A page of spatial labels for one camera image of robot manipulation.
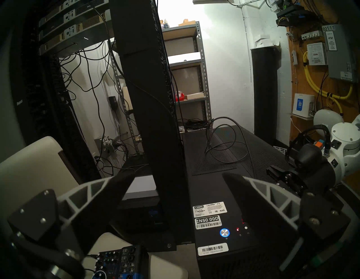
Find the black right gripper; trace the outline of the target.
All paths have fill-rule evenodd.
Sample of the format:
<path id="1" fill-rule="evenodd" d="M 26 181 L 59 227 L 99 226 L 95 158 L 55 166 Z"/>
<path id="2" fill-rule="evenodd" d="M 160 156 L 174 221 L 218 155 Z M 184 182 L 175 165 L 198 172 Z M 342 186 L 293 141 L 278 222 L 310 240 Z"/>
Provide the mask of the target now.
<path id="1" fill-rule="evenodd" d="M 290 167 L 288 170 L 272 165 L 267 168 L 267 175 L 282 188 L 299 197 L 306 192 L 325 196 L 336 181 L 335 172 L 329 163 L 322 163 L 314 168 Z"/>

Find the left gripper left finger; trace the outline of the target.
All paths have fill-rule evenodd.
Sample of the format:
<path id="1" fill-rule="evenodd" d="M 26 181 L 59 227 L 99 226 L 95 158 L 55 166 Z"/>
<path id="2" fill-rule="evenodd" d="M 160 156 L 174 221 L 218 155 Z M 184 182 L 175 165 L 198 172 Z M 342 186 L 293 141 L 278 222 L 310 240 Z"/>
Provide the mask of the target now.
<path id="1" fill-rule="evenodd" d="M 57 197 L 46 189 L 7 218 L 14 233 L 47 249 L 87 254 L 115 215 L 135 172 L 81 184 Z"/>

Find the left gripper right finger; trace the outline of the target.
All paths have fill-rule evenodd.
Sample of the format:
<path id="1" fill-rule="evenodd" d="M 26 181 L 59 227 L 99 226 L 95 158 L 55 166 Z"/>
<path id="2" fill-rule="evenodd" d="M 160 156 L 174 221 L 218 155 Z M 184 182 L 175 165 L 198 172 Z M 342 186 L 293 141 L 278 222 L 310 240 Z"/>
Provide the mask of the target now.
<path id="1" fill-rule="evenodd" d="M 340 240 L 350 224 L 351 218 L 314 191 L 298 197 L 276 184 L 233 173 L 222 176 L 279 270 L 301 270 Z"/>

